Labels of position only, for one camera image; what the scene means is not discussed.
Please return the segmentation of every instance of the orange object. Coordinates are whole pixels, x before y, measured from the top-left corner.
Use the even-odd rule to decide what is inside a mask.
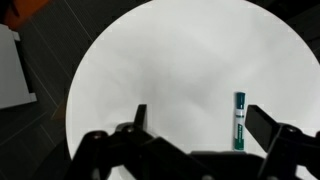
[[[16,16],[12,8],[9,7],[4,18],[4,24],[12,30],[17,29],[49,1],[50,0],[13,0],[19,16]]]

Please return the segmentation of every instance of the dark tiled floor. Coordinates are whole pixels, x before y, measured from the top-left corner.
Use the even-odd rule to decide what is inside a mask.
[[[38,102],[0,111],[0,180],[30,178],[55,147],[52,156],[63,159],[59,151],[64,150],[65,124],[52,120],[52,115],[66,98],[91,43],[115,19],[141,3],[53,0],[18,30],[25,74]],[[290,19],[288,24],[320,58],[320,6]],[[59,167],[57,163],[66,162],[54,161],[52,168],[46,164],[40,170],[50,171]]]

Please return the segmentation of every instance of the white surface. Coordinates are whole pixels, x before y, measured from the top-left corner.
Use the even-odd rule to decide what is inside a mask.
[[[0,109],[36,101],[29,94],[14,40],[19,34],[0,24]]]
[[[235,91],[279,122],[310,135],[320,129],[318,62],[277,17],[242,0],[149,2],[109,26],[83,58],[67,105],[71,156],[86,132],[112,134],[141,103],[149,130],[185,152],[231,150]],[[265,156],[249,133],[245,147]]]

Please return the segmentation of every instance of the marker cap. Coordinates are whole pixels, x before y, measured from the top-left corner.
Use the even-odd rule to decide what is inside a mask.
[[[237,109],[244,109],[244,99],[245,99],[245,93],[243,92],[237,92],[236,93],[236,107]]]

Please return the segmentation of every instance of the green marker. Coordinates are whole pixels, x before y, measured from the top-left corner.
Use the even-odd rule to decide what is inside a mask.
[[[234,150],[243,151],[244,150],[244,100],[245,93],[236,93],[236,113],[235,113],[235,133],[234,133]]]

